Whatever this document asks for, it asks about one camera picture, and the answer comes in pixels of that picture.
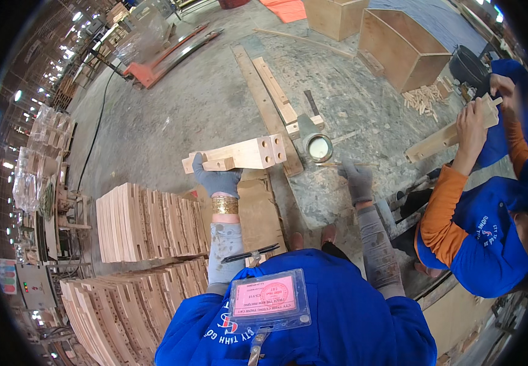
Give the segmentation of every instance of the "wooden box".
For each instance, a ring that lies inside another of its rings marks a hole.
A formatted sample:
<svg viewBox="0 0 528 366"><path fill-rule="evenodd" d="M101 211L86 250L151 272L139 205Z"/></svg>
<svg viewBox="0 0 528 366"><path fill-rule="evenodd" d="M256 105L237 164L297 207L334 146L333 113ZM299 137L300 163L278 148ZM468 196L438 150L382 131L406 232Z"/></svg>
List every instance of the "wooden box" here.
<svg viewBox="0 0 528 366"><path fill-rule="evenodd" d="M309 27L337 41L360 31L370 0L303 0Z"/></svg>
<svg viewBox="0 0 528 366"><path fill-rule="evenodd" d="M397 92L433 84L451 58L440 41L399 10L365 9L358 49L384 66Z"/></svg>

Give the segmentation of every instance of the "black bucket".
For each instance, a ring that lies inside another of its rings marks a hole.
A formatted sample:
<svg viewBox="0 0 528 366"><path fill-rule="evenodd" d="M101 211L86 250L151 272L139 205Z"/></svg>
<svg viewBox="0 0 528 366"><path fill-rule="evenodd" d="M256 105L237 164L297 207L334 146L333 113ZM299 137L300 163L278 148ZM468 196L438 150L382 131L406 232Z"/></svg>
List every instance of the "black bucket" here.
<svg viewBox="0 0 528 366"><path fill-rule="evenodd" d="M467 82L474 88L480 88L488 75L488 70L478 57L465 46L459 46L449 62L449 71L460 83Z"/></svg>

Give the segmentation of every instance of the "orange sleeve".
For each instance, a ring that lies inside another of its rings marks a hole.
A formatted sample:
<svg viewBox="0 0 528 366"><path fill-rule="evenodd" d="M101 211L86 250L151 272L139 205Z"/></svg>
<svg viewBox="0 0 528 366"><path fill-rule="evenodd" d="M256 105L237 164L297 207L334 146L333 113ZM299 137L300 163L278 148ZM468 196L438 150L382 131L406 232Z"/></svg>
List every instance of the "orange sleeve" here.
<svg viewBox="0 0 528 366"><path fill-rule="evenodd" d="M528 145L524 141L523 129L514 112L502 109L502 118L508 143L508 154L514 174L518 179L524 163L528 160Z"/></svg>
<svg viewBox="0 0 528 366"><path fill-rule="evenodd" d="M419 226L425 246L448 267L468 235L451 221L466 181L465 175L444 165Z"/></svg>

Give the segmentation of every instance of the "blue tarp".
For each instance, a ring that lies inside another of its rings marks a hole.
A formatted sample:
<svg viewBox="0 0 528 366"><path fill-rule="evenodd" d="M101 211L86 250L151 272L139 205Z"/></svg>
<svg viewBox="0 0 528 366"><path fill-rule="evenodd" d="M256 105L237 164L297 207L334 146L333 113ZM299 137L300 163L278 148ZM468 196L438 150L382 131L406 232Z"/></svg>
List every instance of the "blue tarp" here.
<svg viewBox="0 0 528 366"><path fill-rule="evenodd" d="M448 51L456 45L469 48L479 55L487 42L461 15L446 4L447 0L371 0L369 9L402 10L429 31Z"/></svg>

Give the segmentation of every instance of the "white glue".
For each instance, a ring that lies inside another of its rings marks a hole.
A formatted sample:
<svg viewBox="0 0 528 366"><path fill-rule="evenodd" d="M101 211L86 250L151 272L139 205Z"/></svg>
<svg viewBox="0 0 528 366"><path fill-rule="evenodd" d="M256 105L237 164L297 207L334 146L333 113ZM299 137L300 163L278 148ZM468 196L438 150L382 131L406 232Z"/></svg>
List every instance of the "white glue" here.
<svg viewBox="0 0 528 366"><path fill-rule="evenodd" d="M311 155L311 157L320 159L325 157L328 151L329 146L327 145L327 141L321 136L313 138L309 143L309 155Z"/></svg>

